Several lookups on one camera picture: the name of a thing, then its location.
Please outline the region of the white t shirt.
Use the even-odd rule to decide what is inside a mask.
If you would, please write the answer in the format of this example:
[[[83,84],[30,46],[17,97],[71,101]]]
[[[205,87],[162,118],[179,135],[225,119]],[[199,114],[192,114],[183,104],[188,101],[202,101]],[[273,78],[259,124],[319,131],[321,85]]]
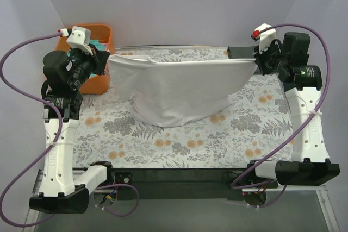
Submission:
[[[254,59],[157,62],[147,55],[111,55],[113,87],[133,101],[134,117],[157,127],[183,126],[230,106],[256,70]]]

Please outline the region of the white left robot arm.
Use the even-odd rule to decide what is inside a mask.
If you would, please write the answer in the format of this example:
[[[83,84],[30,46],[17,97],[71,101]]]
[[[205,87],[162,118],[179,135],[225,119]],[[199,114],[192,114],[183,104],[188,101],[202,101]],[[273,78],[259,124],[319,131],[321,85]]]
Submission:
[[[91,74],[103,75],[110,54],[95,47],[88,54],[78,48],[69,53],[52,51],[43,58],[46,81],[41,88],[46,147],[43,178],[31,209],[47,214],[83,214],[92,192],[111,188],[116,176],[109,161],[97,161],[78,178],[73,177],[73,149],[83,97],[80,87]]]

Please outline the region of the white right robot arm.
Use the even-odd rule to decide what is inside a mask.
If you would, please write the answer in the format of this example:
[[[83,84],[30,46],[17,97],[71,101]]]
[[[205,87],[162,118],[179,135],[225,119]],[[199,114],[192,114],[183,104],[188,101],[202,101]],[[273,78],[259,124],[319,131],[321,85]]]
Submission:
[[[274,39],[267,50],[254,56],[261,74],[275,73],[283,84],[294,137],[289,161],[264,161],[246,173],[247,183],[261,186],[266,179],[281,185],[320,186],[340,173],[330,161],[322,133],[319,105],[323,94],[318,66],[309,65],[310,36],[285,33],[283,41]]]

